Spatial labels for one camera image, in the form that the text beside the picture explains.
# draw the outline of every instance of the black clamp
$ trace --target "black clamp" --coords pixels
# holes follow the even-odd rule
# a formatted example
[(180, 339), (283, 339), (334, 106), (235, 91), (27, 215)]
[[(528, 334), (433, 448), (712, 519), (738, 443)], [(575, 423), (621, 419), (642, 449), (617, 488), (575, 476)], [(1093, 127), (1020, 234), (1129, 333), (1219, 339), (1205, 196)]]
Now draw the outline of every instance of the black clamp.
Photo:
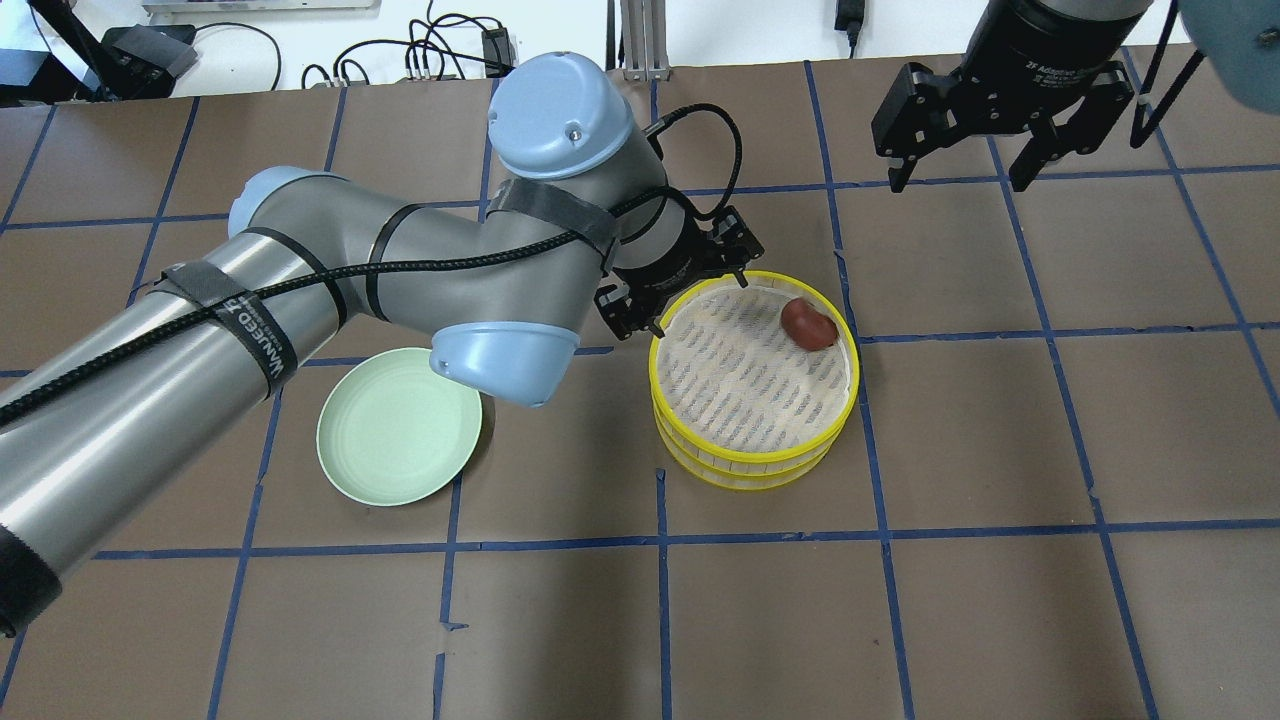
[(173, 265), (161, 277), (164, 279), (151, 292), (166, 292), (215, 309), (218, 323), (236, 336), (262, 369), (269, 396), (298, 372), (298, 355), (284, 328), (253, 291), (221, 268), (196, 260)]
[(602, 270), (608, 272), (613, 265), (618, 219), (572, 192), (544, 182), (512, 178), (498, 186), (485, 217), (499, 211), (520, 213), (576, 233), (600, 255)]

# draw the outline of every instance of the light blue cap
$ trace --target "light blue cap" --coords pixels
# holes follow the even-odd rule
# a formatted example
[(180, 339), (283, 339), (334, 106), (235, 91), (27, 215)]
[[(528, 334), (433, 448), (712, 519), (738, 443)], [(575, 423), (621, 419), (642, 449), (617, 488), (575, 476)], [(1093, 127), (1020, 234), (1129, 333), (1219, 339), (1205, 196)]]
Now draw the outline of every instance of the light blue cap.
[(568, 370), (580, 338), (541, 323), (451, 325), (431, 338), (431, 369), (483, 393), (540, 407)]
[(561, 179), (590, 170), (635, 129), (631, 106), (604, 72), (575, 53), (516, 68), (489, 102), (489, 140), (511, 172)]
[(243, 232), (253, 222), (253, 214), (257, 213), (269, 195), (293, 181), (317, 176), (346, 179), (333, 173), (303, 170), (288, 165), (268, 168), (248, 178), (241, 196), (232, 202), (230, 214), (227, 215), (227, 237), (236, 237)]
[(1183, 0), (1179, 8), (1187, 35), (1213, 64), (1226, 90), (1249, 108), (1280, 114), (1280, 42), (1258, 41), (1265, 31), (1280, 27), (1280, 3)]

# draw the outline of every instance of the metal post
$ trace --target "metal post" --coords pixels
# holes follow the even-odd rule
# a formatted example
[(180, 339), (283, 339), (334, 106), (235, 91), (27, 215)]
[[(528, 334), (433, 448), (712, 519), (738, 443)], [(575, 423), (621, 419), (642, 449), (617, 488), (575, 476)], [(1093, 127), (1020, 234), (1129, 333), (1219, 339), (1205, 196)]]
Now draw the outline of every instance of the metal post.
[(667, 79), (667, 0), (621, 0), (626, 44), (623, 77), (630, 81)]

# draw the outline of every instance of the brown oval object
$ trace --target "brown oval object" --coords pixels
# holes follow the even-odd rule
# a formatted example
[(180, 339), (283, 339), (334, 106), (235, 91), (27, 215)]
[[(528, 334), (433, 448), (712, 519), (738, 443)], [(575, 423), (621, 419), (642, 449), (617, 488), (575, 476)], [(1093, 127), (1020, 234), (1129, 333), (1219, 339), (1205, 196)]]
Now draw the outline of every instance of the brown oval object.
[(836, 322), (803, 297), (796, 297), (782, 306), (782, 329), (796, 345), (810, 352), (831, 347), (840, 337)]

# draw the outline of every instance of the yellow rim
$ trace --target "yellow rim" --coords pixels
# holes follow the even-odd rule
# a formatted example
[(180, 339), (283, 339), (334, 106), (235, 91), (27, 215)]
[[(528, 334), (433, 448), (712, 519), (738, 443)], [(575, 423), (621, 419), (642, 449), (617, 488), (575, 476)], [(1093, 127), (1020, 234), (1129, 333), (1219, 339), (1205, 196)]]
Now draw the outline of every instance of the yellow rim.
[[(804, 465), (800, 465), (800, 466), (795, 468), (794, 470), (790, 470), (791, 473), (795, 473), (794, 478), (787, 478), (785, 480), (776, 482), (773, 484), (762, 484), (759, 487), (731, 486), (731, 484), (726, 484), (721, 478), (717, 478), (713, 473), (709, 473), (707, 470), (703, 470), (703, 469), (699, 469), (699, 468), (696, 468), (694, 465), (690, 465), (690, 462), (689, 462), (689, 460), (690, 460), (689, 455), (684, 450), (677, 448), (675, 446), (675, 443), (671, 442), (671, 438), (667, 436), (666, 432), (659, 432), (658, 434), (662, 437), (662, 443), (664, 446), (667, 446), (667, 451), (671, 452), (671, 456), (676, 460), (677, 465), (680, 465), (681, 468), (684, 468), (685, 470), (687, 470), (691, 475), (694, 475), (695, 478), (703, 480), (704, 483), (716, 486), (716, 487), (718, 487), (721, 489), (731, 489), (731, 491), (735, 491), (735, 492), (762, 492), (762, 491), (776, 489), (776, 488), (787, 486), (787, 484), (794, 483), (794, 482), (799, 480), (800, 478), (803, 478), (809, 470), (812, 470), (818, 462), (820, 462), (823, 457), (827, 456), (827, 452), (822, 452), (820, 455), (818, 455), (813, 460), (806, 461)], [(727, 474), (724, 477), (732, 478), (731, 475), (727, 475)]]
[(710, 465), (705, 460), (703, 460), (701, 457), (698, 457), (696, 455), (692, 455), (691, 452), (689, 452), (689, 450), (681, 447), (680, 442), (677, 441), (677, 438), (675, 436), (672, 436), (671, 430), (668, 430), (667, 427), (663, 425), (662, 421), (658, 419), (657, 411), (654, 411), (654, 421), (658, 425), (658, 434), (660, 434), (662, 436), (662, 441), (664, 443), (667, 443), (667, 448), (671, 450), (672, 446), (675, 446), (675, 450), (671, 451), (672, 455), (676, 455), (678, 452), (678, 455), (681, 457), (684, 457), (685, 460), (689, 460), (691, 462), (696, 462), (698, 468), (700, 470), (707, 471), (707, 473), (713, 473), (716, 475), (722, 475), (724, 478), (731, 478), (731, 479), (768, 480), (771, 478), (781, 478), (783, 475), (787, 475), (790, 473), (795, 473), (795, 471), (799, 471), (799, 470), (808, 471), (809, 469), (812, 469), (814, 465), (818, 464), (818, 460), (822, 460), (822, 457), (827, 454), (827, 451), (831, 450), (831, 445), (827, 445), (826, 447), (819, 448), (820, 452), (817, 452), (817, 455), (814, 455), (813, 457), (808, 457), (804, 461), (796, 462), (795, 465), (791, 465), (790, 468), (783, 468), (782, 470), (773, 470), (771, 473), (735, 473), (733, 470), (728, 470), (728, 469), (724, 469), (724, 468), (718, 468), (716, 465)]
[[(730, 450), (727, 447), (721, 447), (713, 442), (708, 442), (707, 439), (699, 437), (698, 433), (695, 433), (689, 425), (686, 425), (684, 421), (680, 420), (680, 418), (676, 416), (676, 411), (671, 407), (671, 404), (667, 402), (667, 398), (663, 396), (662, 391), (658, 389), (658, 383), (657, 383), (658, 343), (662, 341), (657, 337), (653, 338), (653, 341), (649, 343), (649, 395), (653, 396), (654, 406), (658, 409), (658, 413), (662, 414), (663, 419), (666, 419), (671, 427), (676, 428), (680, 436), (686, 441), (689, 441), (690, 443), (692, 443), (694, 447), (696, 447), (698, 450), (701, 450), (703, 452), (709, 452), (722, 460), (728, 460), (731, 462), (755, 462), (755, 464), (780, 462), (795, 457), (796, 455), (804, 455), (805, 452), (817, 450), (824, 442), (829, 442), (836, 434), (840, 433), (840, 429), (845, 425), (845, 421), (849, 420), (849, 414), (852, 413), (854, 404), (858, 401), (858, 386), (861, 382), (861, 369), (859, 368), (858, 363), (858, 346), (854, 343), (854, 334), (849, 331), (849, 325), (845, 323), (844, 314), (840, 310), (836, 310), (836, 306), (832, 305), (831, 301), (828, 301), (826, 297), (823, 297), (822, 293), (818, 292), (817, 290), (809, 287), (808, 284), (795, 278), (783, 275), (781, 273), (772, 273), (768, 270), (748, 270), (746, 277), (781, 281), (782, 283), (794, 286), (804, 291), (804, 293), (809, 299), (820, 302), (822, 306), (827, 309), (827, 315), (836, 322), (836, 327), (840, 329), (840, 336), (845, 340), (845, 345), (849, 347), (849, 370), (850, 370), (849, 401), (845, 402), (845, 406), (840, 410), (840, 416), (837, 416), (836, 420), (832, 421), (831, 427), (823, 430), (822, 434), (819, 434), (818, 437), (813, 438), (809, 442), (805, 442), (804, 445), (799, 445), (796, 447), (791, 447), (787, 450), (776, 450), (773, 452), (744, 452), (740, 450)], [(703, 281), (695, 284), (694, 287), (689, 288), (687, 291), (685, 291), (685, 293), (681, 295), (676, 300), (676, 302), (672, 304), (672, 306), (667, 309), (667, 311), (663, 314), (660, 320), (662, 328), (666, 329), (667, 327), (671, 325), (672, 318), (676, 316), (676, 313), (678, 313), (680, 309), (684, 307), (686, 302), (700, 295), (703, 291), (727, 282), (736, 283), (737, 281), (735, 281), (732, 277), (726, 275), (723, 278), (717, 278), (713, 281)]]

